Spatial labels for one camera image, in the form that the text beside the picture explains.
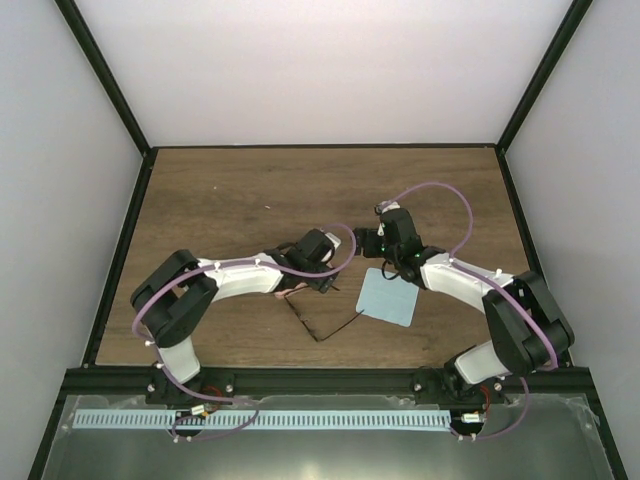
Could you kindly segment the light blue cleaning cloth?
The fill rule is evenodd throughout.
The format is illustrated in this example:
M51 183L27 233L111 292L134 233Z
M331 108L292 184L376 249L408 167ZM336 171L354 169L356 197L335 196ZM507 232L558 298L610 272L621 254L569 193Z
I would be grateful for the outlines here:
M369 268L364 276L355 310L370 318L401 327L412 323L419 288L400 278L386 280Z

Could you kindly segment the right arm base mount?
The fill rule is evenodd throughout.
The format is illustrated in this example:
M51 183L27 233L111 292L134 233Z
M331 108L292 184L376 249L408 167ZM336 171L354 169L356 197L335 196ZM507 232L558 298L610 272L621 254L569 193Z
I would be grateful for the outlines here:
M467 384L453 371L445 368L419 368L413 372L410 385L417 401L437 404L442 408L480 406L486 402L502 403L500 393L486 384Z

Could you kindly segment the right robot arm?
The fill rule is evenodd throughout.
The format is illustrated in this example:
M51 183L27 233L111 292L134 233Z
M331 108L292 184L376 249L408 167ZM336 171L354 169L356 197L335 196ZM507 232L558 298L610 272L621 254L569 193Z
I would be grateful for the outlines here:
M451 400L468 402L492 378L525 377L560 365L575 334L541 275L486 270L425 246L408 210L396 204L379 208L377 214L378 227L354 230L358 255L381 258L403 281L485 315L490 340L445 364L443 384Z

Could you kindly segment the black sunglasses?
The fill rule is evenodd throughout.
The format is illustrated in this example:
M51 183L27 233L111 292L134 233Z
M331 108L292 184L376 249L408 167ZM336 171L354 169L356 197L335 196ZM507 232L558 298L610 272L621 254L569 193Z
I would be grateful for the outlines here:
M364 314L363 310L358 310L339 324L324 325L320 321L316 321L315 319L313 319L311 316L306 315L298 306L293 303L290 295L285 296L283 301L289 308L290 312L300 323L304 331L315 343L323 343L335 337L338 333L341 333L347 327L351 326Z

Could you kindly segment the pink glasses case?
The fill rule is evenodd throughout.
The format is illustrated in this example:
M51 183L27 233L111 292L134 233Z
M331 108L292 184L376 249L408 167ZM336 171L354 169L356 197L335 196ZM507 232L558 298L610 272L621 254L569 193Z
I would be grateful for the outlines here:
M276 299L286 299L287 297L290 297L306 288L308 288L309 285L307 283L300 283L297 286L293 287L293 288L287 288L287 289L283 289L277 292L274 292L273 295Z

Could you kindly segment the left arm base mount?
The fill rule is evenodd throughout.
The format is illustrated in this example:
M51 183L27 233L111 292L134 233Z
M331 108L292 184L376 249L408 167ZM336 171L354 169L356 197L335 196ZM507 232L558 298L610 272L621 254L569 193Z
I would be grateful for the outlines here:
M148 404L165 406L193 406L208 403L208 400L194 397L171 382L159 369L150 369L145 376ZM204 368L194 378L187 381L184 388L207 397L234 396L235 375L230 370Z

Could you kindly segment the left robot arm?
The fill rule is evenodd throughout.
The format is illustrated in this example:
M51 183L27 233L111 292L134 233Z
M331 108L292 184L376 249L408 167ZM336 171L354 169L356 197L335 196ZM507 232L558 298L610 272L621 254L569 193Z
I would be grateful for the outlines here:
M306 285L329 290L337 274L330 262L341 240L319 229L251 257L214 261L186 249L171 254L131 295L130 303L172 375L170 393L181 403L204 392L191 335L213 302L246 294L291 293Z

